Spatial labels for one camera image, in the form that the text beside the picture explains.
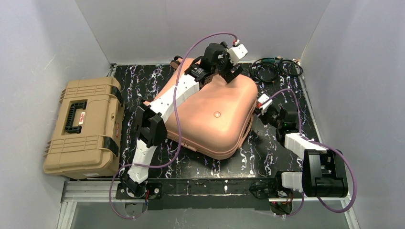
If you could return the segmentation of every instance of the black case handle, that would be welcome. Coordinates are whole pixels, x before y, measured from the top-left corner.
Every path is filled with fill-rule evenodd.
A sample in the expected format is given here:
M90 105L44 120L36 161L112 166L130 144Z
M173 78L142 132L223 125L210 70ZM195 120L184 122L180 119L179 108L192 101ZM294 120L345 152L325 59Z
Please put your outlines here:
M87 102L74 103L70 106L69 113L67 114L67 120L64 130L70 134L79 134L82 132L82 126L73 126L73 121L75 120L76 110L82 108L86 109Z

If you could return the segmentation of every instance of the tan hard case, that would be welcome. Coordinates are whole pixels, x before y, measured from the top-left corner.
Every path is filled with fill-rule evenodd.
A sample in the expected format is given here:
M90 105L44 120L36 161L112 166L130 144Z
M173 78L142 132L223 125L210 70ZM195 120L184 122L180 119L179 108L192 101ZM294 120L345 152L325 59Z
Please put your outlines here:
M185 60L181 74L191 61ZM155 99L174 85L177 72ZM178 107L182 145L214 159L229 158L241 147L250 130L256 98L257 86L249 77L239 75L227 84L221 76L214 76L209 84ZM174 113L165 126L168 138L178 141Z
M124 116L120 88L111 77L67 84L45 154L45 173L73 179L116 173Z

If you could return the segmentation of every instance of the gray wall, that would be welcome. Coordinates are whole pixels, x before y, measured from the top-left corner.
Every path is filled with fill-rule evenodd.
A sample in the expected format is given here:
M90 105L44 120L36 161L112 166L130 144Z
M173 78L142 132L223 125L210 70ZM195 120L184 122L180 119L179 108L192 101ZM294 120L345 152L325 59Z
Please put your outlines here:
M404 228L405 3L332 0L302 56L323 141L354 167L362 228Z
M0 228L54 229L64 179L42 155L59 96L109 63L74 0L2 0L0 34Z
M299 58L329 0L76 0L111 63L164 63L184 55L203 36L237 34L249 54ZM204 53L211 38L193 57Z

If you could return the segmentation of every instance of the robotic arm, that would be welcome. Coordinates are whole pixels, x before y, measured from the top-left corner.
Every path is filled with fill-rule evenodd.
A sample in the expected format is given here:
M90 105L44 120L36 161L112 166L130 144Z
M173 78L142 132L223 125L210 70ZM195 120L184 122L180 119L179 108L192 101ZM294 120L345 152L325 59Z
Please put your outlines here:
M269 97L262 95L259 104ZM255 113L263 124L276 128L276 139L303 160L303 172L282 172L284 188L304 191L308 197L345 197L348 184L344 161L331 150L325 149L298 132L298 110L292 104L283 104L280 110L272 101L259 106Z
M239 40L235 41L229 49L225 42L211 43L205 49L204 56L195 59L180 77L176 105L180 106L187 98L197 93L212 80L215 74L219 74L227 83L230 83L243 71L242 67L237 67L234 71L233 68L246 54L247 50L243 44L239 44ZM173 104L175 87L172 86L149 105L142 103L137 107L135 117L137 147L132 164L150 165L157 146L166 139L165 123L175 109ZM135 195L137 193L143 195L141 184L148 178L148 170L148 167L131 166L121 178L121 182L126 184Z

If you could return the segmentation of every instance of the black and white marble surface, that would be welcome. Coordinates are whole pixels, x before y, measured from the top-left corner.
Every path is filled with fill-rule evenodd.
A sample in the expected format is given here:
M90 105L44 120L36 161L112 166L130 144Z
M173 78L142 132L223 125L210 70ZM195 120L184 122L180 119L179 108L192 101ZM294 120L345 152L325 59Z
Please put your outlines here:
M249 75L250 64L242 64ZM121 83L122 96L126 102L123 121L120 164L132 161L136 148L134 120L137 105L142 97L153 99L163 88L174 69L170 65L117 66L115 77ZM280 77L275 84L256 82L258 93L272 95L283 88L291 88L298 98L302 129L309 138L317 139L312 118L309 114L303 89L297 78ZM276 96L273 104L293 103L289 93ZM167 163L174 156L177 143L166 139L157 148L152 165ZM276 141L275 128L264 126L255 118L242 148L226 160L216 160L187 148L180 151L177 160L163 169L150 169L149 178L249 178L274 177L277 171L301 171L302 160Z

